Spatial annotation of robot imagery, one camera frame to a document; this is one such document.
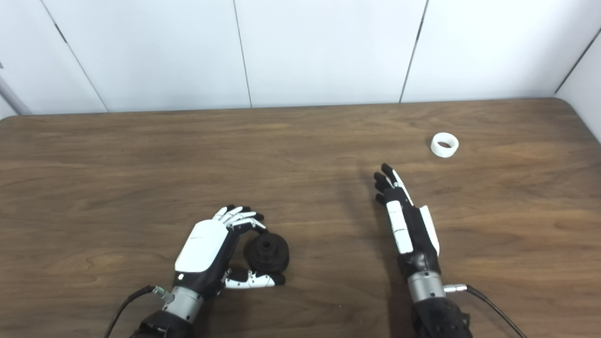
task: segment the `white plastic ring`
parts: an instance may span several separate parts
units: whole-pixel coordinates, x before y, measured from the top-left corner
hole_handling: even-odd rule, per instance
[[[444,147],[439,143],[448,144],[449,148]],[[436,156],[442,158],[451,157],[453,154],[455,154],[457,148],[459,148],[459,140],[449,133],[438,133],[434,135],[432,138],[432,144],[430,145],[432,152]]]

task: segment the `white back panel of robotic hand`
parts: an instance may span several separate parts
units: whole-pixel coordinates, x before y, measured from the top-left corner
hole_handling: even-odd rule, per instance
[[[204,220],[196,223],[175,261],[178,272],[203,272],[208,269],[221,246],[228,230],[216,220]]]

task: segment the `robotic hand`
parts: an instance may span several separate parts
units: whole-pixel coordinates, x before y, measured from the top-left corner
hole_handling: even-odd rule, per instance
[[[146,291],[140,290],[140,294],[159,295],[165,304],[146,317],[131,338],[193,338],[192,323],[203,302],[219,295],[223,288],[251,289],[284,284],[282,272],[289,262],[288,245],[282,237],[269,233],[261,220],[263,216],[249,207],[229,205],[212,219],[196,223],[175,261],[172,292],[151,286]],[[250,269],[230,268],[240,235],[249,230],[259,233],[245,247]]]
[[[413,299],[413,328],[419,338],[471,338],[469,316],[447,298],[438,264],[440,246],[427,206],[417,208],[397,172],[382,164],[374,173],[376,200],[386,207],[398,248],[398,267]]]

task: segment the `panel seam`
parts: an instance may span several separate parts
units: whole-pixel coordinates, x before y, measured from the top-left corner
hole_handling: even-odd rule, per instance
[[[403,88],[401,89],[401,96],[398,98],[398,102],[401,103],[403,100],[403,94],[405,93],[405,87],[407,87],[407,79],[409,79],[409,71],[411,71],[411,65],[413,64],[413,56],[415,56],[415,50],[417,49],[417,43],[419,41],[419,35],[421,34],[421,28],[424,26],[424,20],[426,18],[426,11],[428,10],[428,4],[430,0],[426,0],[424,6],[424,12],[421,15],[421,21],[419,22],[419,28],[417,35],[415,36],[415,44],[413,44],[413,50],[411,51],[411,58],[409,59],[409,65],[407,65],[407,72],[405,73],[405,79],[403,81]]]
[[[63,38],[63,40],[67,44],[67,47],[69,48],[69,51],[71,52],[71,55],[73,55],[73,57],[75,58],[75,61],[77,61],[77,64],[79,65],[79,68],[81,69],[81,71],[84,73],[85,78],[88,79],[88,82],[90,83],[90,86],[92,86],[92,89],[96,93],[96,96],[100,100],[100,103],[102,103],[102,106],[105,107],[106,112],[110,112],[109,109],[108,109],[108,107],[105,104],[105,101],[102,99],[102,96],[100,96],[100,93],[98,93],[98,90],[96,89],[96,86],[94,86],[94,83],[90,79],[90,76],[88,76],[88,73],[85,71],[85,69],[82,66],[81,62],[79,62],[79,59],[77,58],[77,55],[75,55],[75,53],[73,52],[73,48],[71,48],[71,45],[69,44],[69,42],[67,42],[67,39],[65,39],[65,37],[63,35],[63,32],[61,31],[61,29],[56,24],[56,21],[54,21],[54,17],[52,17],[52,14],[50,13],[50,11],[48,10],[48,7],[44,3],[44,0],[40,0],[40,2],[42,4],[42,6],[44,6],[44,9],[46,10],[46,13],[48,13],[48,16],[50,17],[50,20],[52,20],[52,23],[54,23],[54,26],[56,27],[56,29],[60,33],[61,37]]]
[[[557,94],[559,92],[559,90],[561,89],[561,86],[563,86],[564,83],[566,83],[567,78],[570,77],[570,75],[572,74],[572,72],[574,71],[574,69],[576,69],[576,66],[578,66],[578,64],[580,63],[580,60],[582,60],[582,58],[584,57],[584,55],[588,52],[589,48],[593,45],[593,43],[595,42],[595,40],[597,40],[597,37],[599,36],[599,33],[601,33],[601,28],[599,28],[599,30],[597,31],[597,34],[595,34],[595,36],[593,37],[593,39],[588,43],[588,46],[584,49],[584,51],[582,52],[582,54],[580,54],[580,57],[578,58],[578,60],[576,60],[576,63],[574,63],[574,66],[572,66],[572,68],[570,69],[570,71],[567,72],[566,77],[563,79],[563,81],[561,81],[559,87],[557,87],[557,89],[555,90],[554,94]]]
[[[240,34],[240,23],[238,22],[238,11],[236,9],[236,0],[231,0],[234,4],[234,15],[236,17],[236,28],[238,29],[238,40],[240,41],[240,52],[242,53],[242,65],[244,66],[244,77],[246,79],[246,90],[248,91],[248,102],[252,108],[251,86],[248,84],[248,72],[246,71],[246,60],[244,59],[244,48],[242,48],[242,35]]]

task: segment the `wooden table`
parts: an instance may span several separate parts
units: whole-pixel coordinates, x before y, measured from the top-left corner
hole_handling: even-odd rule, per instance
[[[429,150],[441,131],[461,142],[452,158]],[[430,206],[446,283],[481,289],[530,338],[599,336],[601,146],[565,102],[535,99],[5,119],[0,337],[102,336],[131,292],[170,286],[192,226],[229,203],[286,238],[288,282],[223,291],[199,336],[412,337],[373,201],[382,162]],[[513,337],[452,298],[476,338]],[[137,300],[112,336],[159,307]]]

